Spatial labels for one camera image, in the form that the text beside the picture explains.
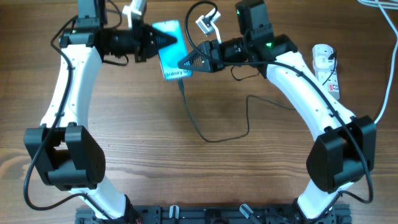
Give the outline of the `blue screen Galaxy smartphone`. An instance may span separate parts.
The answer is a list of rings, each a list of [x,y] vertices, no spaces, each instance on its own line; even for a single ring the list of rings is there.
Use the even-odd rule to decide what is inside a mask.
[[[191,70],[181,69],[177,65],[178,61],[187,56],[187,48],[183,39],[180,22],[178,20],[170,20],[156,22],[152,26],[177,39],[176,43],[159,50],[159,60],[164,79],[171,81],[191,77],[193,73]]]

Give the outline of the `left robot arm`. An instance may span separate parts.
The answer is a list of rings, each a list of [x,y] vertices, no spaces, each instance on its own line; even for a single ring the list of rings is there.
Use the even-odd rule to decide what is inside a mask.
[[[128,29],[108,27],[105,1],[79,1],[78,14],[52,37],[50,45],[60,54],[60,72],[50,106],[38,128],[29,128],[24,145],[45,185],[80,197],[98,223],[140,223],[141,216],[127,195],[105,175],[102,148],[88,132],[88,112],[97,74],[106,56],[145,62],[176,38],[143,20],[145,1],[132,1],[120,16]]]

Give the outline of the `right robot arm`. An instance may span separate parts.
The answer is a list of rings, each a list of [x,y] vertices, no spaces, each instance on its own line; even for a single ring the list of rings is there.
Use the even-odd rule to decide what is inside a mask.
[[[355,116],[334,99],[307,67],[286,35],[274,35],[264,1],[235,5],[241,36],[194,45],[178,62],[184,70],[215,73],[228,66],[250,66],[291,102],[308,126],[314,144],[307,157],[310,182],[297,198],[302,220],[315,223],[330,214],[335,202],[362,178],[366,203],[374,198],[376,125],[369,116]]]

